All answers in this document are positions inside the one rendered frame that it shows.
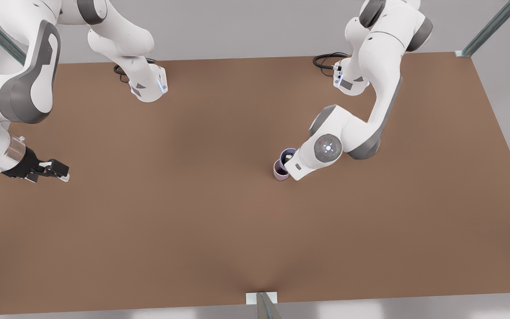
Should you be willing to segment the purple cup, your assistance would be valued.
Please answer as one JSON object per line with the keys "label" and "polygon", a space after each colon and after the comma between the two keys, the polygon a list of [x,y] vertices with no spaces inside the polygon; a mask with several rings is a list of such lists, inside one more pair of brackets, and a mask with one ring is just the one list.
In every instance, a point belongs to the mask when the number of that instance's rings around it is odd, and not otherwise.
{"label": "purple cup", "polygon": [[296,152],[295,148],[287,148],[281,152],[281,155],[279,157],[279,163],[281,164],[281,168],[283,170],[286,170],[285,164],[295,155],[295,152]]}

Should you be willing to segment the pink cup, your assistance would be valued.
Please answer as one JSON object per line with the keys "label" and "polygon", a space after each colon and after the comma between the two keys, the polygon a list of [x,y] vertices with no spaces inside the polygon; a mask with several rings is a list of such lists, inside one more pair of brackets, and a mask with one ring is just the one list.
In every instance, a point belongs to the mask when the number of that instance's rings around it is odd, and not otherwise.
{"label": "pink cup", "polygon": [[273,173],[275,178],[279,181],[286,180],[290,176],[289,172],[285,169],[285,166],[280,159],[275,161],[273,166]]}

